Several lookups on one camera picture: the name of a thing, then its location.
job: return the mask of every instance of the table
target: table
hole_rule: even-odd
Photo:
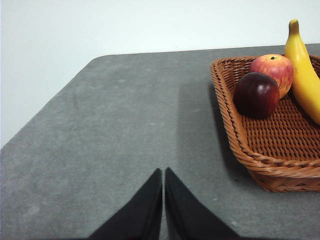
[[[320,44],[307,45],[320,56]],[[284,46],[93,59],[1,150],[1,237],[84,238],[170,167],[242,236],[316,240],[317,192],[266,192],[228,144],[210,75],[219,58]],[[160,239],[168,239],[163,213]]]

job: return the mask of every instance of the banana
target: banana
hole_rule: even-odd
[[[315,72],[299,33],[299,22],[289,23],[289,36],[284,56],[293,63],[292,92],[305,112],[320,125],[320,79]]]

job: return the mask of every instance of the dark red apple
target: dark red apple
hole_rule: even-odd
[[[266,118],[277,108],[279,87],[271,77],[259,72],[244,75],[235,86],[233,102],[242,115]]]
[[[280,99],[290,90],[294,78],[294,65],[280,54],[267,54],[252,61],[248,73],[257,72],[273,78],[279,87]]]

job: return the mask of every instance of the wicker basket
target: wicker basket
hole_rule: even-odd
[[[320,126],[291,92],[265,119],[242,116],[233,103],[235,86],[256,57],[223,58],[210,65],[230,148],[266,191],[320,192]],[[310,59],[319,76],[320,57],[310,55]]]

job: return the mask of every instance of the banana stem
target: banana stem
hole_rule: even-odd
[[[299,34],[299,22],[297,19],[292,19],[289,22],[289,35]]]

